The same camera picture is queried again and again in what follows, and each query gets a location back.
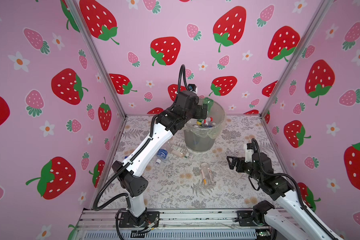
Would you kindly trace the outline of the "white bottle red cap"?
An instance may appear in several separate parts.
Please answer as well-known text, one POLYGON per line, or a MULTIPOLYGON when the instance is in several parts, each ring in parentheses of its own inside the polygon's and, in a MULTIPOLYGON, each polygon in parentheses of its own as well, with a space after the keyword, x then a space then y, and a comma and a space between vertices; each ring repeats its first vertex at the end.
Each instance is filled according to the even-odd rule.
POLYGON ((207 123, 212 122, 212 121, 213 121, 213 118, 207 117, 205 119, 197 120, 197 124, 198 125, 204 125, 204 124, 207 124, 207 123))

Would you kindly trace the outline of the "bottle yellow white label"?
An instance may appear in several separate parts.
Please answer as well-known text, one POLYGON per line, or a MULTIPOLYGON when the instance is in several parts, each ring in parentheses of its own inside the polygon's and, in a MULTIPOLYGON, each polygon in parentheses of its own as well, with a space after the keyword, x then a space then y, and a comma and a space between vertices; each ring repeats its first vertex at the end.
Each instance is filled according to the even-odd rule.
POLYGON ((213 188, 215 186, 215 181, 213 179, 213 174, 208 163, 201 163, 201 173, 203 177, 204 187, 213 188))

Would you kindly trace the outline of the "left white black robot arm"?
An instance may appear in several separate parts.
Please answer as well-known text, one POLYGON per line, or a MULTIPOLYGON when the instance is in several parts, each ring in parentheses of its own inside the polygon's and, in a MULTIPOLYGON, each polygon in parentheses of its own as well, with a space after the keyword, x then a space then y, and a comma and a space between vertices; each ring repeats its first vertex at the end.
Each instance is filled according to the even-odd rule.
POLYGON ((150 125, 150 132, 142 143, 122 162, 114 162, 112 167, 115 174, 104 184, 97 194, 93 210, 100 211, 120 197, 126 197, 127 213, 133 219, 134 225, 141 226, 147 215, 143 193, 148 187, 148 181, 142 176, 148 163, 159 149, 170 140, 191 119, 206 119, 207 105, 199 105, 196 90, 179 91, 173 104, 154 115, 150 125), (118 194, 102 205, 99 201, 114 181, 119 180, 125 193, 118 194))

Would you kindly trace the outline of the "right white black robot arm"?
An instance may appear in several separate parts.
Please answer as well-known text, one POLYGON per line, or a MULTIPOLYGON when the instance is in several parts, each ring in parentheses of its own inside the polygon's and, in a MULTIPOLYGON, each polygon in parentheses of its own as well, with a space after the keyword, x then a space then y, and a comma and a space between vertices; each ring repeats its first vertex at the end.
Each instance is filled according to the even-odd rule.
POLYGON ((251 217, 256 225, 267 224, 288 240, 339 240, 340 236, 331 230, 304 203, 298 185, 290 184, 286 174, 275 173, 271 159, 264 153, 246 150, 245 157, 228 156, 227 161, 231 170, 245 173, 251 180, 255 180, 258 189, 269 195, 285 211, 293 222, 286 219, 268 201, 262 201, 253 207, 251 217))

